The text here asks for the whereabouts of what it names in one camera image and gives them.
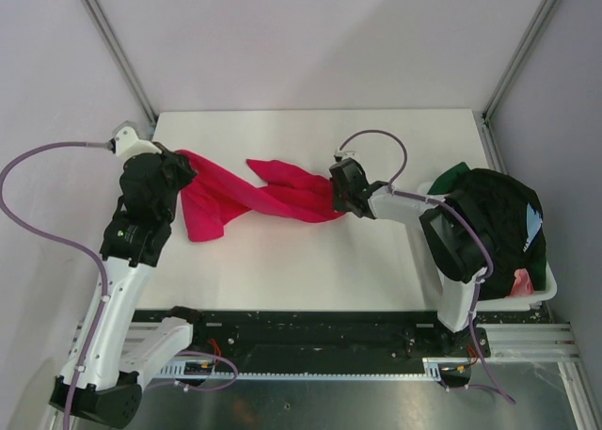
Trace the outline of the red t shirt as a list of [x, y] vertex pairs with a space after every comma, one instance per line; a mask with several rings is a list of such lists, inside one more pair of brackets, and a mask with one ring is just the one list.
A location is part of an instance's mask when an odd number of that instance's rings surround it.
[[227, 224], [248, 212], [309, 224], [344, 216], [334, 209], [332, 183], [301, 167], [279, 160], [248, 159], [248, 168], [263, 181], [256, 186], [196, 153], [178, 153], [197, 173], [181, 192], [184, 225], [193, 243], [223, 237]]

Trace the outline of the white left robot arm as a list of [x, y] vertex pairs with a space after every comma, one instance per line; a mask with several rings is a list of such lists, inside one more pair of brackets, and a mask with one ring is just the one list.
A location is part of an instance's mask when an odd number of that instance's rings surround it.
[[121, 195], [100, 250], [100, 277], [51, 406], [114, 429], [134, 418], [151, 379], [182, 350], [201, 352], [208, 332], [198, 312], [176, 307], [136, 348], [123, 350], [135, 308], [171, 234], [177, 197], [196, 173], [159, 143], [115, 149], [123, 159]]

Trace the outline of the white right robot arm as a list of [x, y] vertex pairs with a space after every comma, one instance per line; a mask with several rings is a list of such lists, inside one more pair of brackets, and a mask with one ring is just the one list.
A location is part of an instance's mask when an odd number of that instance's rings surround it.
[[329, 173], [335, 211], [422, 231], [442, 283], [437, 308], [442, 326], [434, 332], [434, 344], [445, 356], [457, 355], [467, 346], [465, 328], [474, 320], [480, 285], [494, 271], [496, 237], [483, 213], [461, 191], [421, 195], [383, 181], [370, 183], [361, 164], [341, 154]]

